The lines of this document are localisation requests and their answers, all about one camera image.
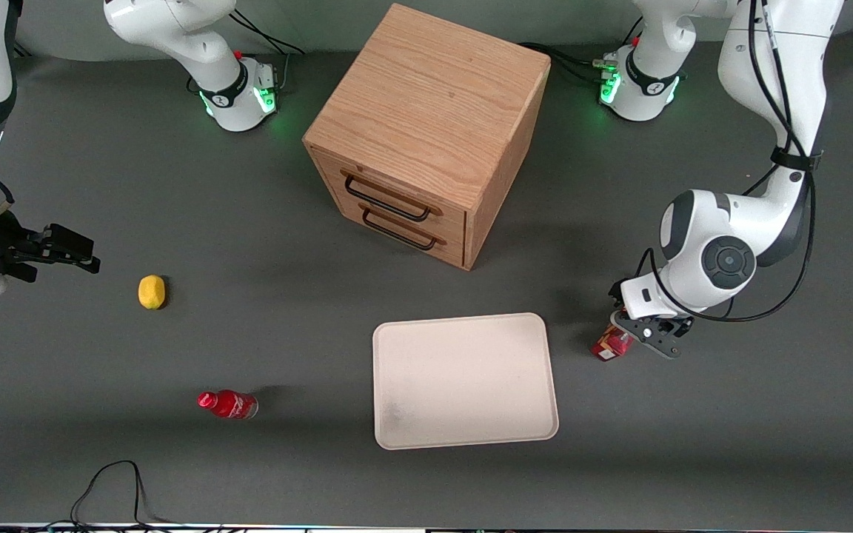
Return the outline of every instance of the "cabinet top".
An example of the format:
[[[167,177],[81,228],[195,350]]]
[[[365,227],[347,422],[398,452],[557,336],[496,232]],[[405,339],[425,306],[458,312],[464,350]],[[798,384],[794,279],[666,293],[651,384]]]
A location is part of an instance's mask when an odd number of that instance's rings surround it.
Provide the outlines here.
[[[394,4],[304,140],[471,209],[550,64]]]

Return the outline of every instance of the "drawer handle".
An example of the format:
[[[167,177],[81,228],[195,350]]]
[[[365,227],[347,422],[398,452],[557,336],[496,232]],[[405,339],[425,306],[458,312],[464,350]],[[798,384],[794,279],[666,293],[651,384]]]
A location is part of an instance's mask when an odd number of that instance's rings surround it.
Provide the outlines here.
[[[365,195],[364,192],[352,189],[351,184],[353,183],[353,181],[355,181],[355,176],[352,175],[348,175],[348,178],[344,180],[344,188],[348,190],[348,193],[351,193],[352,196],[356,196],[362,200],[366,200],[372,203],[373,205],[376,205],[380,209],[389,210],[389,212],[392,212],[393,215],[402,216],[412,222],[423,222],[427,219],[427,216],[429,215],[429,208],[427,207],[424,207],[423,215],[413,215],[413,213],[406,212],[406,210],[395,208],[392,205],[385,204],[384,202],[378,200],[373,196]]]
[[[372,227],[372,229],[376,229],[379,232],[385,234],[386,236],[393,237],[394,239],[399,240],[400,242],[404,243],[405,245],[410,245],[412,247],[415,247],[416,249],[423,250],[423,252],[429,252],[431,249],[433,249],[433,247],[436,246],[436,241],[437,241],[436,237],[431,238],[429,240],[429,244],[422,245],[422,244],[414,241],[413,239],[407,239],[407,237],[402,236],[400,233],[392,232],[392,230],[389,230],[386,227],[381,226],[380,224],[370,222],[368,220],[368,217],[367,217],[368,215],[370,215],[370,209],[365,209],[364,215],[361,216],[361,220],[364,221],[365,226]]]

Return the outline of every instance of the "wooden drawer cabinet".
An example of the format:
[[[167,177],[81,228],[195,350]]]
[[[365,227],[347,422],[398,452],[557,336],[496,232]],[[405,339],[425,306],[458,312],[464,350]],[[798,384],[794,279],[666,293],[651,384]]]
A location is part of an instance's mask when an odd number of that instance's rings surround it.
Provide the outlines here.
[[[394,4],[304,144],[342,215],[468,270],[548,72],[538,52]]]

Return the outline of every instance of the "green led light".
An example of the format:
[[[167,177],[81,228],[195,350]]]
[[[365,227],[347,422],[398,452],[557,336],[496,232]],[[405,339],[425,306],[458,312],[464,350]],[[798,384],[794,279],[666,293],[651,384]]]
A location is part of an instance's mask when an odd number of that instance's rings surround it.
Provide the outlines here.
[[[206,101],[206,97],[204,97],[203,91],[199,92],[199,98],[200,98],[200,100],[203,101],[203,105],[206,106],[206,114],[210,115],[210,117],[212,117],[213,116],[213,109],[210,109],[210,103],[208,101]]]
[[[263,110],[265,114],[270,114],[275,111],[275,91],[272,89],[252,87],[252,94],[255,95],[256,100],[258,100],[258,105],[261,105],[261,110]]]
[[[620,86],[620,74],[614,73],[609,80],[605,81],[606,87],[601,90],[601,100],[605,104],[610,104],[614,101],[614,95],[617,95],[617,88]]]
[[[677,84],[679,84],[679,83],[680,83],[680,76],[677,76],[673,80],[673,87],[670,88],[670,95],[668,95],[668,97],[666,97],[667,104],[670,104],[670,102],[673,101],[673,93],[677,91]]]

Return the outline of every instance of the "red bottle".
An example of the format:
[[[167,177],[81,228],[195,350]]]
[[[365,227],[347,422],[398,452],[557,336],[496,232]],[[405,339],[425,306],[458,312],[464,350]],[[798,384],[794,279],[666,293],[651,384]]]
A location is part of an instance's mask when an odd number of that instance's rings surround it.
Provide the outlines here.
[[[258,412],[258,400],[253,395],[230,390],[203,392],[196,398],[196,403],[220,418],[253,418]]]

